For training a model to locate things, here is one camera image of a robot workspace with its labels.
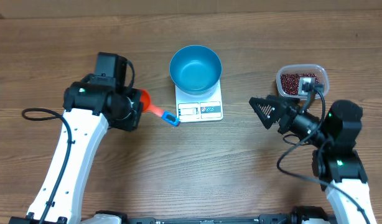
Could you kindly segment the orange measuring scoop blue handle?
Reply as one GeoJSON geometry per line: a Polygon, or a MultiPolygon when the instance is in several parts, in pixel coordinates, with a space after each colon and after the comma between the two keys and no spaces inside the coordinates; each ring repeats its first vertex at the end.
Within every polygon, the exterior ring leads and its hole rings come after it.
{"type": "Polygon", "coordinates": [[[147,90],[140,89],[141,91],[141,97],[140,102],[143,104],[142,112],[151,112],[154,113],[156,116],[160,117],[165,122],[173,125],[178,126],[180,124],[180,120],[176,115],[170,113],[169,111],[163,110],[162,108],[154,105],[152,103],[152,99],[150,94],[147,90]]]}

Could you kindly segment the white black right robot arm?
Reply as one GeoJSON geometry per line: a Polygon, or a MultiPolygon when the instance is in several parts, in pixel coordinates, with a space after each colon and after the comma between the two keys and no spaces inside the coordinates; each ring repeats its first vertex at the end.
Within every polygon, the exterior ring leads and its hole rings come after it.
{"type": "Polygon", "coordinates": [[[354,149],[361,129],[363,110],[349,100],[335,101],[329,110],[316,117],[308,112],[311,94],[304,104],[296,98],[268,95],[249,100],[254,112],[266,129],[278,123],[284,137],[295,136],[294,143],[277,160],[283,174],[318,183],[334,211],[330,218],[320,207],[300,206],[284,220],[285,223],[375,223],[370,202],[368,176],[354,149]],[[314,146],[312,153],[313,177],[285,170],[281,162],[302,145],[314,146]]]}

